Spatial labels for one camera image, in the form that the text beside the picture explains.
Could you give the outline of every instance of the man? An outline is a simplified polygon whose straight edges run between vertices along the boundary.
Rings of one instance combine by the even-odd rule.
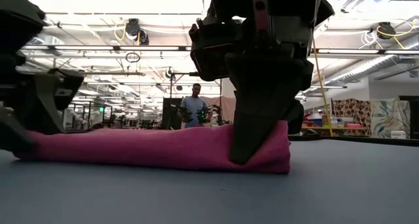
[[[197,112],[200,110],[207,110],[207,104],[199,98],[199,93],[201,92],[201,85],[195,83],[192,87],[192,96],[183,98],[181,102],[181,107],[188,109],[191,112],[191,122],[187,122],[185,128],[190,128],[193,126],[202,126],[199,123]],[[211,113],[207,115],[207,121],[211,118]]]

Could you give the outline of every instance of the wire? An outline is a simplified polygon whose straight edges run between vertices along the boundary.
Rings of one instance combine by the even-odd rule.
[[[415,25],[415,23],[416,23],[416,20],[413,20],[413,25],[411,25],[408,21],[406,21],[405,20],[405,22],[410,26],[410,30],[408,30],[408,31],[406,31],[406,32],[404,32],[404,33],[400,33],[400,34],[388,34],[388,33],[384,33],[384,32],[382,32],[382,31],[380,31],[380,28],[381,28],[381,26],[378,26],[377,27],[377,32],[378,33],[380,33],[380,34],[382,34],[382,35],[386,35],[386,36],[388,36],[388,37],[401,37],[401,36],[403,36],[403,35],[406,35],[406,34],[409,34],[411,31],[413,31],[413,29],[414,29],[414,25]]]
[[[125,29],[126,29],[126,23],[124,24],[124,31],[122,32],[122,38],[118,36],[117,34],[117,30],[113,30],[113,35],[115,35],[115,38],[118,39],[119,41],[123,41],[125,38]]]
[[[375,42],[377,43],[377,45],[381,48],[381,49],[384,49],[384,48],[382,48],[382,45],[377,41],[377,40],[375,40]]]
[[[316,50],[316,40],[315,39],[313,39],[313,48],[314,48],[314,50]],[[328,110],[328,106],[327,106],[325,89],[323,87],[323,82],[321,81],[321,75],[320,75],[320,69],[319,69],[319,60],[318,60],[318,56],[317,56],[316,51],[314,51],[314,58],[316,59],[317,76],[319,78],[321,95],[323,96],[323,101],[325,103],[326,117],[327,117],[327,122],[329,123],[330,136],[333,137],[332,123],[330,121],[330,115],[329,115],[329,110]]]
[[[400,41],[397,39],[397,37],[394,37],[395,41],[397,41],[397,44],[399,44],[399,46],[405,50],[406,48],[400,43]]]
[[[359,47],[359,48],[361,49],[361,48],[364,48],[365,46],[371,46],[373,43],[376,42],[377,38],[378,38],[377,37],[377,34],[374,33],[374,32],[371,32],[371,33],[365,32],[365,33],[363,33],[362,36],[361,36],[361,41],[363,43],[363,46],[362,47]]]
[[[141,39],[141,30],[138,31],[138,35],[137,35],[137,45],[140,45],[141,43],[139,42],[139,40]]]

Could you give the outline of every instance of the blue shirt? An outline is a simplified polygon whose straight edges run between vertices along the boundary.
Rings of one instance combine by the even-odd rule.
[[[198,121],[198,116],[196,113],[200,110],[206,110],[207,104],[203,100],[201,100],[201,98],[199,97],[195,98],[195,97],[189,96],[182,100],[181,106],[187,108],[189,112],[192,113],[191,114],[192,121],[188,122],[185,125],[185,128],[198,126],[199,121]]]

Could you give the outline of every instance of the person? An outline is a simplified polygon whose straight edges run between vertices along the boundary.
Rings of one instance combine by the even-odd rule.
[[[201,85],[199,83],[193,84],[192,87],[192,96],[183,98],[181,102],[181,107],[188,109],[191,112],[191,122],[186,122],[185,128],[190,128],[194,126],[202,126],[199,123],[197,112],[200,110],[206,111],[208,106],[207,104],[199,97],[201,92]],[[207,114],[207,121],[211,118],[212,113]]]
[[[118,117],[118,119],[115,119],[114,124],[115,128],[122,129],[124,127],[124,115],[121,115]]]

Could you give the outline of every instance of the white wall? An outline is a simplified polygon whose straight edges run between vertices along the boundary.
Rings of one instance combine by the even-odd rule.
[[[234,91],[236,88],[231,83],[229,78],[225,78],[221,80],[221,95],[228,97],[228,98],[235,98]]]
[[[348,83],[347,88],[344,89],[328,89],[326,91],[327,103],[330,103],[331,99],[334,100],[346,100],[354,98],[357,100],[369,100],[369,80],[368,77],[360,79],[360,83]],[[306,102],[302,105],[304,109],[310,109],[313,107],[319,107],[324,105],[323,98],[307,98]]]
[[[419,83],[370,81],[370,99],[384,100],[399,96],[419,96]]]

